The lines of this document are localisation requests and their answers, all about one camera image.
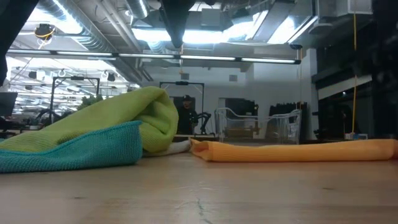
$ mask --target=green towel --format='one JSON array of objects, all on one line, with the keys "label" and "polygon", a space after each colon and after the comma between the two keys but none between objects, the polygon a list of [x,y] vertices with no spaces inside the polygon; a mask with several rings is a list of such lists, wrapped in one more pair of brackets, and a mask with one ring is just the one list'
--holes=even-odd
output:
[{"label": "green towel", "polygon": [[140,121],[81,135],[43,152],[0,150],[0,173],[130,165],[142,157]]},{"label": "green towel", "polygon": [[173,101],[165,90],[150,86],[95,103],[40,131],[7,139],[0,142],[0,149],[43,152],[82,134],[132,120],[142,121],[142,146],[149,152],[166,150],[177,132],[178,113]]}]

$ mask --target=yellow cable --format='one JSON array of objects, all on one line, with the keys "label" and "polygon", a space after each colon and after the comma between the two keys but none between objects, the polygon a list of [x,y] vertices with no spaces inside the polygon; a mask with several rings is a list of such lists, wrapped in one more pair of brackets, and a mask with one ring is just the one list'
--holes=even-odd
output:
[{"label": "yellow cable", "polygon": [[[354,0],[354,51],[356,52],[357,46],[357,32],[356,32],[356,0]],[[353,102],[353,126],[351,129],[351,134],[354,134],[354,127],[355,127],[355,111],[356,111],[356,81],[357,76],[354,74],[354,102]]]},{"label": "yellow cable", "polygon": [[37,35],[37,34],[35,33],[35,36],[36,36],[36,37],[48,37],[49,35],[53,34],[53,33],[54,33],[54,31],[55,31],[55,28],[54,28],[54,29],[52,29],[52,31],[51,31],[51,32],[49,32],[48,34],[44,34],[44,35]]}]

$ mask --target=person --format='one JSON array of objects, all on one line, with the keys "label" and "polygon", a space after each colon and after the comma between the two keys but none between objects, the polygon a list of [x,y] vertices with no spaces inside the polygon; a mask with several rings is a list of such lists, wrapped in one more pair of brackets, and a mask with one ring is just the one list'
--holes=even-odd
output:
[{"label": "person", "polygon": [[198,125],[198,115],[192,108],[192,98],[185,95],[182,100],[182,106],[178,110],[178,134],[193,134],[193,130]]}]

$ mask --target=black shirt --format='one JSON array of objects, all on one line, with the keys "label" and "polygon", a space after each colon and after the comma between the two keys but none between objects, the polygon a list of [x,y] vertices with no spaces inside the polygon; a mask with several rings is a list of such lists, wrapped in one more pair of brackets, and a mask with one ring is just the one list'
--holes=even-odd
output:
[{"label": "black shirt", "polygon": [[183,106],[178,108],[178,129],[179,134],[193,134],[193,124],[198,122],[198,115],[193,109],[186,109]]}]

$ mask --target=teal towel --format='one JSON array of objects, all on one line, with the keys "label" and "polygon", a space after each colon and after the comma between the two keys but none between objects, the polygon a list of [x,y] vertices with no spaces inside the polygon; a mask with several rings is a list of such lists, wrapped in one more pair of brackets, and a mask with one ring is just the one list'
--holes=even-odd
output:
[{"label": "teal towel", "polygon": [[0,149],[0,173],[130,165],[142,157],[140,121],[92,131],[44,152]]}]

